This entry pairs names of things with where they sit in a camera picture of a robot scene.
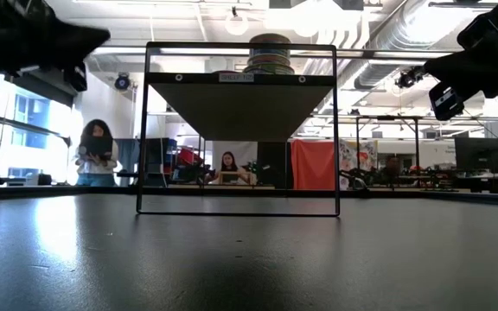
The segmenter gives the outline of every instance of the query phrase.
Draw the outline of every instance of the woman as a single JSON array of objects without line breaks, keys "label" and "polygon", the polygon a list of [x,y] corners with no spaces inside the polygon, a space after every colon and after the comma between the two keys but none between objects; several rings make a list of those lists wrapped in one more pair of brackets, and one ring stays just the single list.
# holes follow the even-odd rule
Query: woman
[{"label": "woman", "polygon": [[[112,138],[109,126],[98,119],[90,121],[84,130],[82,136],[110,137]],[[112,141],[112,153],[108,159],[101,159],[99,155],[87,155],[80,157],[76,150],[76,165],[78,165],[78,186],[93,187],[113,187],[114,173],[113,169],[117,167],[118,145]]]},{"label": "woman", "polygon": [[205,177],[206,182],[215,181],[220,177],[221,172],[237,172],[238,174],[221,174],[222,183],[235,183],[238,179],[244,181],[247,185],[251,184],[249,180],[249,175],[244,174],[246,171],[243,168],[238,168],[235,164],[235,157],[233,153],[227,151],[222,155],[222,164],[220,166],[220,172],[214,176],[207,175]]}]

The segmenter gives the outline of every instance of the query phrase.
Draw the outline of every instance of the shelf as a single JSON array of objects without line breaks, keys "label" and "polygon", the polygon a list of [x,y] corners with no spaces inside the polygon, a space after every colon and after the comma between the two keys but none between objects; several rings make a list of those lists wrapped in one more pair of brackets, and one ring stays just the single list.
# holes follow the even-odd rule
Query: shelf
[{"label": "shelf", "polygon": [[285,142],[335,85],[332,76],[249,78],[220,82],[217,73],[146,73],[147,83],[212,141]]}]

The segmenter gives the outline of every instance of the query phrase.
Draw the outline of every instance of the jeans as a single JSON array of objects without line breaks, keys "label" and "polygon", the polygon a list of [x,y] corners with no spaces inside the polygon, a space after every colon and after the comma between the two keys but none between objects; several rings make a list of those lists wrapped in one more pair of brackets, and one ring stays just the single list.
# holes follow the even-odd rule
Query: jeans
[{"label": "jeans", "polygon": [[76,186],[114,187],[112,174],[78,174]]}]

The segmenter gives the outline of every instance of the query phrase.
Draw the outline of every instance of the white shirt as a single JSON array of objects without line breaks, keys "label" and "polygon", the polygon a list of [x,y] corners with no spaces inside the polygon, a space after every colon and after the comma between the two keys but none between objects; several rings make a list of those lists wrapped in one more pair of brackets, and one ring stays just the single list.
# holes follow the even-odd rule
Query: white shirt
[{"label": "white shirt", "polygon": [[112,154],[111,159],[107,160],[107,165],[103,163],[96,164],[94,161],[87,161],[80,159],[78,149],[76,149],[76,160],[79,162],[78,174],[113,174],[113,169],[117,167],[118,160],[118,145],[112,141]]}]

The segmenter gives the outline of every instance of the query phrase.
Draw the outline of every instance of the tablet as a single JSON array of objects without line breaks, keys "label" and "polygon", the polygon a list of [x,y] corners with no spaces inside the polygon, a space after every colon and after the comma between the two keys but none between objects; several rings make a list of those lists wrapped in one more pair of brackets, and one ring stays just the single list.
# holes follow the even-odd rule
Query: tablet
[{"label": "tablet", "polygon": [[82,136],[80,146],[78,146],[80,156],[99,156],[102,160],[111,159],[112,137]]}]

